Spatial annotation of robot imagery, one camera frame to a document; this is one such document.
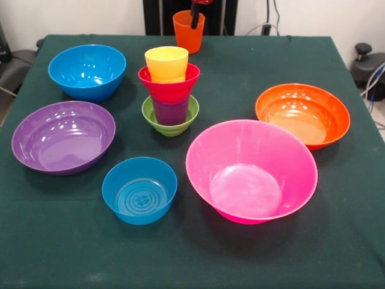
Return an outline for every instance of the yellow cup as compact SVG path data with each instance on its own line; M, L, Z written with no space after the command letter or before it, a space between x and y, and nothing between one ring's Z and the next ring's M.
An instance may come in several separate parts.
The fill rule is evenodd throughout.
M177 46L161 46L147 50L144 57L152 82L171 83L186 80L187 49Z

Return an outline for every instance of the blue bowl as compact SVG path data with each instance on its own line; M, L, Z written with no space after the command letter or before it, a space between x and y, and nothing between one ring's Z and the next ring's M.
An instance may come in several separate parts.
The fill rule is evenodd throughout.
M54 57L48 74L69 96L100 102L112 96L126 69L125 56L105 45L81 45Z
M174 170L157 158L138 157L113 167L102 184L103 199L115 215L132 225L163 217L177 189Z

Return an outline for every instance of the dark green cloth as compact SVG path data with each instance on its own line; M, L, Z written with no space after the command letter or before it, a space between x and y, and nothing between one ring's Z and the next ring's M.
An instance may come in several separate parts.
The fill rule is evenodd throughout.
M48 64L75 45L113 46L127 58L116 94L101 103L116 137L86 172L49 176L18 163L16 126L29 113L69 100ZM0 131L0 288L385 288L385 145L349 71L328 37L205 37L189 61L202 75L193 89L200 113L175 138L141 115L148 96L137 72L149 48L173 37L48 36ZM205 128L255 119L254 103L283 82L317 85L339 97L351 128L313 152L319 183L299 212L255 226L237 225L200 199L185 154ZM117 219L101 197L103 177L118 162L152 156L170 164L179 186L170 212L148 226Z

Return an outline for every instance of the bowl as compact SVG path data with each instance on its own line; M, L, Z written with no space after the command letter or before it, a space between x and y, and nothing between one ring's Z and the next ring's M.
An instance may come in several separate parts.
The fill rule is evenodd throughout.
M48 74L72 98L100 102L116 91L125 69L125 56L115 48L81 45L56 55Z
M331 93L306 84L281 84L264 91L255 105L257 118L296 135L310 150L340 140L350 116Z
M96 104L58 102L33 112L19 124L12 136L12 151L31 169L72 175L102 157L115 130L112 115Z
M186 171L208 204L246 225L298 211L318 181L308 148L284 129L257 120L230 120L203 131L188 149Z
M120 220L147 225L169 211L176 189L176 174L168 164L157 158L137 157L122 161L107 173L102 195Z
M152 82L149 68L147 66L144 66L141 70L139 70L138 76L154 100L167 104L175 104L183 101L191 94L191 90L200 76L200 69L198 66L188 63L186 80L175 83Z
M160 125L156 120L154 106L149 96L142 105L142 114L144 118L151 124L158 132L167 137L175 137L183 133L190 124L195 120L199 113L199 103L197 99L193 96L190 96L190 101L188 104L187 118L186 122L180 125Z

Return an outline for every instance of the stacked cups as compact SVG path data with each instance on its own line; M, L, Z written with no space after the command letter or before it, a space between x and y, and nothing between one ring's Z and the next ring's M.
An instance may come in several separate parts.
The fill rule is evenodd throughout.
M147 66L139 79L149 90L155 117L160 125L174 126L186 122L190 93L200 70L188 63L188 51L176 46L162 46L144 54Z

